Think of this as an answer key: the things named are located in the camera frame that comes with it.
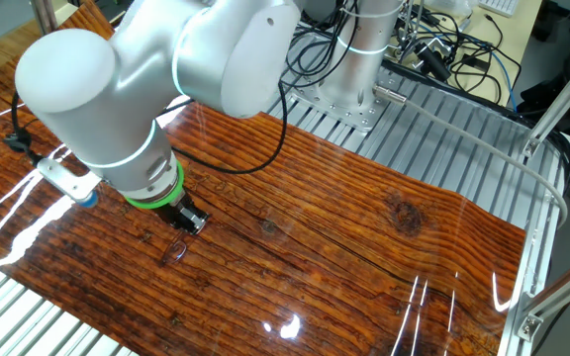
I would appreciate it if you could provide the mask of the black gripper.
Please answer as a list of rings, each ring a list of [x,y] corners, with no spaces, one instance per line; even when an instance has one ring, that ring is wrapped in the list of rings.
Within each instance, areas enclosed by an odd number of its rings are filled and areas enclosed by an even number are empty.
[[[192,200],[184,190],[170,203],[155,208],[154,212],[165,223],[194,235],[204,228],[209,218],[206,212],[192,206]]]

